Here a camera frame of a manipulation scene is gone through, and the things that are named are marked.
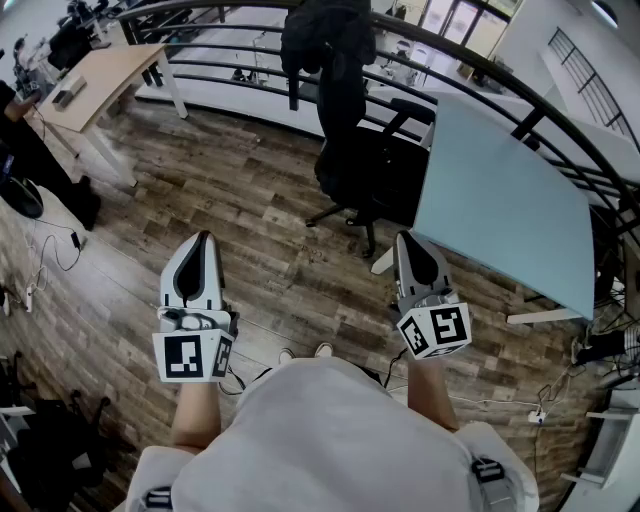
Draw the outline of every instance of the electrical outlet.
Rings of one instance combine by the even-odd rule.
[[[531,411],[529,413],[529,423],[536,423],[537,425],[542,425],[546,417],[547,417],[546,412]]]

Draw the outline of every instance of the desk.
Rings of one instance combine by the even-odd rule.
[[[593,318],[586,196],[503,127],[456,100],[438,102],[413,230],[567,308],[523,315],[527,322]],[[372,272],[392,258],[385,254]]]
[[[158,63],[164,81],[171,92],[173,102],[181,118],[187,117],[187,109],[180,98],[178,86],[171,73],[163,44],[138,46],[112,46],[105,50],[94,50],[78,63],[69,73],[69,80],[82,75],[87,85],[78,93],[65,110],[58,112],[53,106],[53,98],[67,82],[63,81],[49,94],[40,107],[40,113],[48,128],[57,137],[56,126],[76,133],[82,133],[96,150],[109,162],[111,167],[132,187],[136,180],[130,169],[125,167],[107,148],[95,130],[100,116],[115,102],[124,90],[153,63]]]

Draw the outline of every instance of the black metal railing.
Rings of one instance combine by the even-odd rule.
[[[549,47],[558,56],[562,67],[576,84],[578,94],[584,99],[596,123],[611,128],[633,140],[638,152],[640,144],[631,129],[620,105],[611,94],[602,77],[584,54],[573,44],[569,36],[558,28],[549,41]]]
[[[263,31],[263,32],[282,32],[282,27],[279,26],[261,26],[261,25],[227,25],[224,19],[225,8],[236,7],[269,7],[275,9],[291,10],[299,5],[299,0],[169,0],[165,2],[156,3],[127,11],[119,16],[119,20],[122,24],[124,34],[129,44],[144,44],[148,40],[149,35],[155,34],[176,34],[181,31],[194,30],[251,30],[251,31]],[[220,23],[188,23],[188,24],[164,24],[157,27],[144,27],[141,24],[141,20],[145,20],[148,16],[156,13],[179,13],[185,9],[197,9],[197,8],[213,8],[217,7],[220,12]],[[554,158],[548,158],[548,160],[559,168],[565,176],[570,178],[574,184],[581,189],[589,190],[596,194],[603,204],[607,206],[612,212],[613,216],[619,222],[618,232],[620,234],[629,232],[629,235],[640,246],[640,242],[635,237],[631,229],[636,225],[635,219],[640,219],[640,205],[635,200],[630,188],[636,188],[637,184],[630,182],[629,180],[623,180],[618,176],[615,169],[611,166],[609,161],[600,153],[600,151],[594,146],[594,144],[559,110],[548,103],[540,95],[538,95],[529,86],[515,78],[510,73],[506,72],[495,63],[481,57],[477,53],[468,50],[456,43],[453,43],[444,37],[438,36],[426,30],[423,30],[417,26],[400,21],[396,18],[392,18],[385,15],[372,13],[373,25],[381,30],[391,32],[400,35],[402,38],[409,41],[418,42],[433,48],[439,52],[453,57],[456,60],[482,71],[485,76],[488,76],[500,83],[503,87],[510,90],[512,93],[526,101],[532,106],[532,110],[524,119],[518,119],[513,114],[505,110],[500,105],[487,98],[486,96],[472,90],[470,87],[463,83],[459,83],[452,78],[449,78],[433,69],[413,62],[411,60],[399,57],[395,54],[378,51],[378,55],[403,64],[418,72],[425,73],[428,76],[432,76],[441,82],[448,84],[459,91],[471,96],[483,105],[493,109],[495,112],[502,115],[505,119],[513,123],[512,135],[518,139],[531,135],[535,137],[541,145],[543,145],[549,152],[554,155]],[[261,48],[249,45],[225,45],[225,44],[210,44],[199,42],[171,42],[168,43],[168,47],[173,53],[175,50],[183,50],[187,48],[212,48],[212,49],[228,49],[242,52],[264,53],[271,55],[279,55],[279,50],[272,48]],[[223,68],[240,68],[245,71],[268,73],[273,76],[285,77],[285,74],[281,69],[265,69],[257,66],[243,65],[240,63],[227,63],[227,62],[214,62],[195,59],[180,59],[173,58],[169,61],[171,64],[186,64],[193,66],[209,66],[209,67],[223,67]],[[437,104],[437,100],[430,95],[416,90],[413,87],[409,87],[398,82],[386,79],[379,75],[372,75],[364,73],[365,78],[375,80],[376,82],[383,83],[389,87],[393,87],[397,90],[403,91],[411,96],[419,98],[422,101],[426,101],[431,104]],[[261,91],[266,91],[273,94],[290,97],[290,107],[297,109],[298,105],[298,81],[308,84],[317,84],[317,80],[312,77],[302,76],[298,77],[298,80],[289,80],[289,87],[277,88],[269,85],[253,82],[235,81],[226,78],[218,78],[205,75],[197,75],[190,73],[176,73],[175,77],[178,79],[186,80],[199,80],[213,83],[221,83],[227,85],[233,85],[237,87],[252,88]],[[156,84],[162,83],[161,77],[157,69],[150,68],[149,73],[145,77],[148,84],[151,84],[151,80]],[[315,98],[302,95],[300,97],[303,101],[315,102]],[[388,102],[367,95],[367,101],[378,106],[395,111],[395,108]],[[562,151],[560,151],[551,141],[547,140],[540,133],[534,130],[535,126],[542,120],[548,119],[554,123],[560,130],[562,130],[573,142],[575,142],[582,151],[589,157],[595,164],[595,168],[585,169],[584,167],[574,164]],[[372,116],[367,116],[365,120],[374,124],[385,126],[386,122]],[[404,135],[414,140],[417,137],[410,132],[403,132]],[[623,219],[622,215],[618,211],[618,208],[613,204],[615,201],[621,199],[624,201],[626,207],[630,209],[635,219],[627,222]]]

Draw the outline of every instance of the power adapter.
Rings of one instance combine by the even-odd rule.
[[[78,249],[78,251],[82,250],[80,247],[80,239],[78,238],[78,233],[76,233],[75,231],[71,233],[71,241],[73,242],[73,246]]]
[[[536,423],[542,425],[547,418],[547,413],[542,411],[531,411],[529,413],[529,423]]]

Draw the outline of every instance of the glass panel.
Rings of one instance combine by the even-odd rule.
[[[453,0],[431,0],[422,22],[422,28],[439,34],[449,9],[451,9],[451,4],[453,4]]]
[[[449,23],[449,28],[447,28],[444,37],[449,41],[460,44],[467,34],[469,27],[471,27],[471,23],[473,22],[473,18],[476,17],[477,12],[478,9],[476,7],[465,2],[460,2],[451,17],[451,23]]]
[[[483,57],[489,57],[505,28],[507,28],[506,22],[493,14],[483,12],[467,41],[467,48]]]
[[[497,7],[503,13],[513,16],[518,10],[520,0],[489,0],[487,3]]]

